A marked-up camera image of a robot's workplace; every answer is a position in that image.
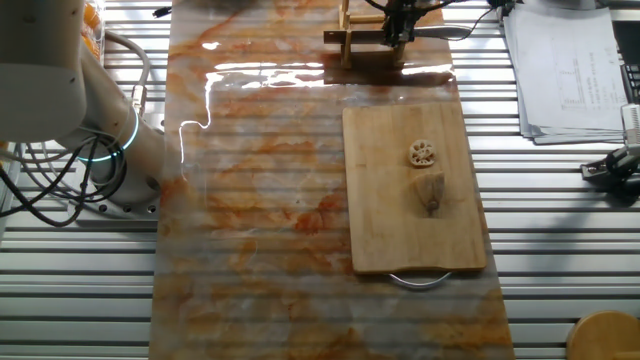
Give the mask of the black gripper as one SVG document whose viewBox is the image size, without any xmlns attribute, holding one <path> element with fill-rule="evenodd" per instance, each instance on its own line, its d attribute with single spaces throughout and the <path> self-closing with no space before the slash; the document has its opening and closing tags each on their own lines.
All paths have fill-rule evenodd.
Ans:
<svg viewBox="0 0 640 360">
<path fill-rule="evenodd" d="M 385 45 L 396 48 L 411 41 L 416 0 L 387 0 L 383 5 Z"/>
</svg>

